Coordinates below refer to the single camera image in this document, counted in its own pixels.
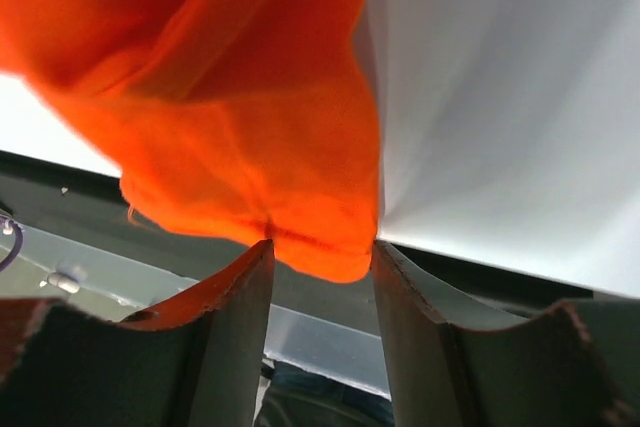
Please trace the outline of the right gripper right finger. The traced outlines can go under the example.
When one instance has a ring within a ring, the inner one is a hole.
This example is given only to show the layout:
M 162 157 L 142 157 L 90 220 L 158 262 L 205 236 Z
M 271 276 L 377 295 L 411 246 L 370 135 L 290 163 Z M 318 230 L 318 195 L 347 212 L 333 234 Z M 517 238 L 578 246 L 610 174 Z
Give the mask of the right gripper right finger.
M 372 275 L 399 426 L 635 426 L 639 304 L 562 300 L 532 318 L 379 242 Z

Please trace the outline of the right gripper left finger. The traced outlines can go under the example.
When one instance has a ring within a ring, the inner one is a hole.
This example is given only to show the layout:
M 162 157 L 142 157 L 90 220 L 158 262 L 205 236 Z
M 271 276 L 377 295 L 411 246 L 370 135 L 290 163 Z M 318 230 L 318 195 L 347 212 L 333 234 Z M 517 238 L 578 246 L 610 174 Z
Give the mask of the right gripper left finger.
M 56 298 L 1 304 L 5 426 L 249 426 L 274 277 L 255 244 L 119 321 Z

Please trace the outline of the orange t shirt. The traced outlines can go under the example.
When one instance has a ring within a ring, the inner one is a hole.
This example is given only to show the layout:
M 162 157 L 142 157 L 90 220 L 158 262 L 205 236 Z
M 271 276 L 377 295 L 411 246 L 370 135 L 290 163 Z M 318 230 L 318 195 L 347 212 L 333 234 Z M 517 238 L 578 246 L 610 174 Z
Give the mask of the orange t shirt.
M 378 228 L 364 3 L 1 0 L 1 67 L 119 166 L 132 211 L 350 283 Z

